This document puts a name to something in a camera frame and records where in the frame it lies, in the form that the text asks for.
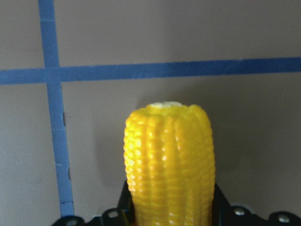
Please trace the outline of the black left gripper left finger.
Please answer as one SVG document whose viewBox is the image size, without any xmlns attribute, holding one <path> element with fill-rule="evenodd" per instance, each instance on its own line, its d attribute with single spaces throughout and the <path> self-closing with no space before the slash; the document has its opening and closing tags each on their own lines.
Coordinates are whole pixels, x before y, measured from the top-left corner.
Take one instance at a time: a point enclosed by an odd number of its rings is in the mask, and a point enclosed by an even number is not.
<svg viewBox="0 0 301 226">
<path fill-rule="evenodd" d="M 135 226 L 135 209 L 127 181 L 124 181 L 117 209 L 122 226 Z"/>
</svg>

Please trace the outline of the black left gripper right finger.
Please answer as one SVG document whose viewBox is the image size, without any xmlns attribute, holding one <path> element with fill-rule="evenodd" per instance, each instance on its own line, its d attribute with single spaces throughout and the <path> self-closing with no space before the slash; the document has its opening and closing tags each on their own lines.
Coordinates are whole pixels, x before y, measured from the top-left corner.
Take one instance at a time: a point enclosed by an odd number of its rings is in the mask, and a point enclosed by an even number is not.
<svg viewBox="0 0 301 226">
<path fill-rule="evenodd" d="M 230 226 L 231 205 L 225 195 L 215 183 L 212 206 L 212 226 Z"/>
</svg>

